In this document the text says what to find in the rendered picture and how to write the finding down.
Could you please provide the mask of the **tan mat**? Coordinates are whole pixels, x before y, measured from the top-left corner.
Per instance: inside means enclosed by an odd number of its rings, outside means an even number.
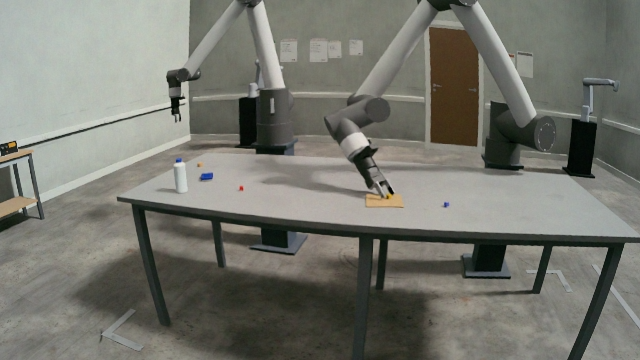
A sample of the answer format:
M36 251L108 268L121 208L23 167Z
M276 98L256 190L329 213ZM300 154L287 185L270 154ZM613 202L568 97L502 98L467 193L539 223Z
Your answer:
M394 194L391 199L381 199L379 194L366 194L366 207L404 208L401 194Z

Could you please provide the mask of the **white plastic bottle with blue cap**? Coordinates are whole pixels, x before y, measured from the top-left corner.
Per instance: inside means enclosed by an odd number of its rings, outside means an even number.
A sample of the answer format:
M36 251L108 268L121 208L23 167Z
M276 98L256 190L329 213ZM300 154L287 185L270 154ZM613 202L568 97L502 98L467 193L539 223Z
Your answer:
M188 189L187 189L187 181L186 181L185 163L182 162L181 158L176 159L176 163L173 165L173 168L174 168L176 193L187 192Z

